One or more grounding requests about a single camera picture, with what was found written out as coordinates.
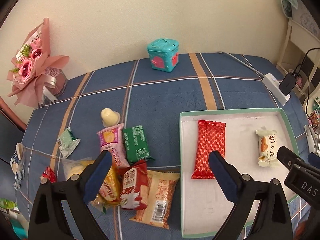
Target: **beige wall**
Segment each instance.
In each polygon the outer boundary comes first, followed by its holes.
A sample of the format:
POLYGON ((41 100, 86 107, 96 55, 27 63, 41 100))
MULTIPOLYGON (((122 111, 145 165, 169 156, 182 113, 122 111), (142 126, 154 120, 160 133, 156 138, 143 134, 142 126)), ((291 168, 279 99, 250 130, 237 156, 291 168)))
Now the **beige wall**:
POLYGON ((287 28, 280 0, 20 0, 0 29, 0 96, 24 121, 31 110, 7 99, 11 57, 27 33, 50 18, 52 55, 69 55, 68 78, 147 57, 159 37, 180 52, 231 53, 276 62, 287 28))

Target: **toy house box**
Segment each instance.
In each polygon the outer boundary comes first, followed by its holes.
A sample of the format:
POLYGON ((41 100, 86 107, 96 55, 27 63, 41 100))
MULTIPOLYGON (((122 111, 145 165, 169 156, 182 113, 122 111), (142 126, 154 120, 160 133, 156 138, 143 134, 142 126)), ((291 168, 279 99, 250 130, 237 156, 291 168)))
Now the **toy house box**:
POLYGON ((179 42, 171 39, 157 39, 147 46, 151 66, 171 72, 179 62, 179 42))

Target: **white power strip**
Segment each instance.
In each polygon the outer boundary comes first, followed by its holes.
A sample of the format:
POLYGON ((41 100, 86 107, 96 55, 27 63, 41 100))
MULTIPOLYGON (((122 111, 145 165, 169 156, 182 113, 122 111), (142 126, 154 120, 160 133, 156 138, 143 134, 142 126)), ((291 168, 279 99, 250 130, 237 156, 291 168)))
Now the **white power strip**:
POLYGON ((271 93, 279 100, 281 105, 285 105, 290 99, 290 94, 285 96, 279 89, 279 81, 270 73, 266 74, 262 79, 263 84, 271 91, 271 93))

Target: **white tray with green edge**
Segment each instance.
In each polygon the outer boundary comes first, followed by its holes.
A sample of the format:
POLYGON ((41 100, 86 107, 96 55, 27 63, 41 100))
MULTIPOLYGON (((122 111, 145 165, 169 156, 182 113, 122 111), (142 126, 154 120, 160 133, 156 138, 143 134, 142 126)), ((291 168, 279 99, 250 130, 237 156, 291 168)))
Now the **white tray with green edge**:
MULTIPOLYGON (((287 168, 278 162, 272 167, 258 165, 259 144, 256 130, 276 130, 277 147, 286 146, 299 155, 298 146, 281 108, 251 108, 183 112, 180 114, 181 159, 181 233, 183 238, 200 238, 217 233, 229 215, 229 202, 215 179, 191 179, 194 171, 198 120, 226 123, 225 160, 240 174, 247 173, 254 180, 280 180, 288 203, 297 195, 284 185, 287 168)), ((255 200, 245 226, 253 223, 259 200, 255 200)))

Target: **box lid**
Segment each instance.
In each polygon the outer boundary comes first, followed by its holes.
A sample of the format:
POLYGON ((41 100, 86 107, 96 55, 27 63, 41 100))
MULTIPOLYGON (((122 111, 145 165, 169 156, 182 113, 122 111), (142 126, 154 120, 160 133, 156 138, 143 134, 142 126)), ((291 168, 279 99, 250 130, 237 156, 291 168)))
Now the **box lid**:
POLYGON ((147 50, 158 52, 169 52, 177 48, 179 42, 171 39, 157 39, 148 44, 147 50))

